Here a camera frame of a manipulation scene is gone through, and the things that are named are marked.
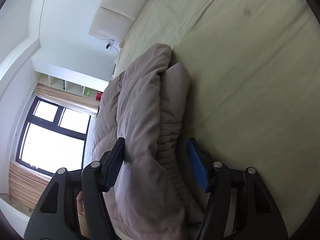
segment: black window frame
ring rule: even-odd
[[[37,108],[38,104],[40,103],[40,101],[58,107],[53,122],[50,122],[48,120],[42,119],[42,118],[37,117],[37,116],[34,115],[34,113],[36,111],[36,108]],[[22,128],[22,132],[20,134],[20,139],[19,139],[19,143],[18,143],[18,150],[17,150],[17,155],[16,155],[16,162],[22,164],[23,166],[25,166],[25,167],[27,167],[29,169],[32,169],[34,171],[38,171],[38,172],[40,172],[42,174],[45,174],[45,175],[48,175],[50,177],[52,177],[54,175],[53,173],[51,173],[49,171],[46,171],[46,170],[43,170],[41,168],[37,168],[37,167],[31,166],[29,163],[26,163],[26,162],[24,162],[22,160],[25,138],[27,137],[28,130],[29,130],[29,127],[30,127],[30,125],[28,125],[28,124],[33,123],[35,125],[38,125],[38,126],[40,126],[42,128],[51,130],[53,132],[60,133],[60,134],[63,134],[63,135],[66,135],[66,136],[69,136],[69,137],[76,138],[76,139],[84,141],[84,147],[83,147],[83,153],[82,153],[82,162],[81,162],[81,168],[83,169],[84,152],[85,152],[85,146],[86,146],[86,142],[87,142],[87,136],[88,136],[88,130],[89,130],[91,116],[89,117],[86,134],[83,134],[83,133],[80,133],[80,132],[75,132],[75,131],[72,131],[72,130],[69,130],[69,129],[66,129],[66,128],[62,128],[62,127],[59,126],[65,109],[67,109],[67,107],[57,105],[55,103],[52,103],[50,101],[44,100],[44,99],[39,98],[39,97],[35,98],[35,100],[33,101],[32,105],[31,105],[31,108],[30,108],[30,110],[28,112],[26,121],[24,122],[24,125],[23,125],[23,128]]]

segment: ribbed blue pad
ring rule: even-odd
[[[118,156],[114,160],[114,163],[110,167],[108,171],[108,181],[106,184],[108,188],[112,188],[115,185],[123,160],[124,160],[124,156],[122,154],[118,154]]]
[[[204,191],[207,191],[209,189],[207,171],[203,166],[200,157],[190,140],[187,141],[187,153],[189,157],[189,162],[192,165],[193,173],[198,181],[198,185]]]

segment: beige curtain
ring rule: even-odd
[[[98,113],[99,101],[97,100],[70,94],[39,83],[37,84],[34,93],[42,99],[81,113],[92,116],[96,116]]]
[[[28,169],[17,162],[10,162],[10,197],[19,203],[34,209],[51,177]]]

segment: silver screw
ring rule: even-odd
[[[60,169],[58,169],[58,171],[57,171],[58,174],[63,174],[63,173],[65,173],[65,172],[66,172],[66,169],[65,169],[65,168],[60,168]]]
[[[93,167],[93,168],[97,168],[99,166],[100,166],[100,162],[98,162],[98,161],[91,163],[91,167]]]
[[[213,166],[215,166],[216,168],[221,168],[222,167],[222,163],[221,162],[214,162]]]
[[[255,174],[255,173],[256,173],[256,169],[250,167],[250,168],[248,169],[248,172],[249,172],[250,174]]]

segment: mattress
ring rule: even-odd
[[[150,0],[115,69],[155,43],[192,78],[177,155],[195,198],[185,139],[230,168],[255,167],[291,235],[320,193],[320,26],[305,0]]]

